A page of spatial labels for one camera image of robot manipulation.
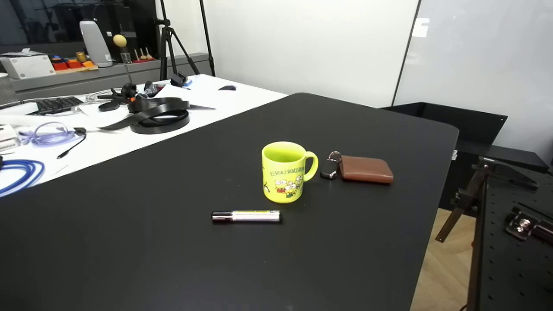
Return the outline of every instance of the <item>mug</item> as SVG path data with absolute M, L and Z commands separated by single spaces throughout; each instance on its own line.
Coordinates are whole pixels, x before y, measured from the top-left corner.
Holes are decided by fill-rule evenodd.
M 264 196 L 276 203 L 290 203 L 300 196 L 303 183 L 314 176 L 317 157 L 293 141 L 272 141 L 262 146 L 260 164 Z

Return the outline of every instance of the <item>pegboard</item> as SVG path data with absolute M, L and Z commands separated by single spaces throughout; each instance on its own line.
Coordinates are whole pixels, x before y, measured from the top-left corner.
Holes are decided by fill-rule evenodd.
M 538 188 L 528 189 L 495 176 L 487 183 L 474 309 L 553 311 L 553 245 L 533 236 L 518 240 L 504 231 L 504 219 L 518 202 L 553 217 L 553 176 L 519 170 L 538 181 Z

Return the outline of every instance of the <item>floor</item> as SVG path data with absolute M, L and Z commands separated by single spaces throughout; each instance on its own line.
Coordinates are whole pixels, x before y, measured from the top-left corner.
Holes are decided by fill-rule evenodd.
M 466 303 L 474 219 L 462 215 L 443 243 L 433 240 L 449 210 L 438 208 L 411 311 L 459 311 Z

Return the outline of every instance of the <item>pen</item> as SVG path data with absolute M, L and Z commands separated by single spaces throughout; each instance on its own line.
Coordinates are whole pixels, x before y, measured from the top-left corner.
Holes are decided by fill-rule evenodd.
M 279 210 L 227 210 L 210 212 L 212 222 L 279 222 Z

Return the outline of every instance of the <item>brown wallet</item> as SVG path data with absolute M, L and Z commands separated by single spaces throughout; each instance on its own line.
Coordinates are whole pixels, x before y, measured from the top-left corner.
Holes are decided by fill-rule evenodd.
M 383 183 L 393 181 L 393 172 L 383 158 L 374 157 L 340 157 L 340 174 L 343 179 L 366 181 L 366 183 Z

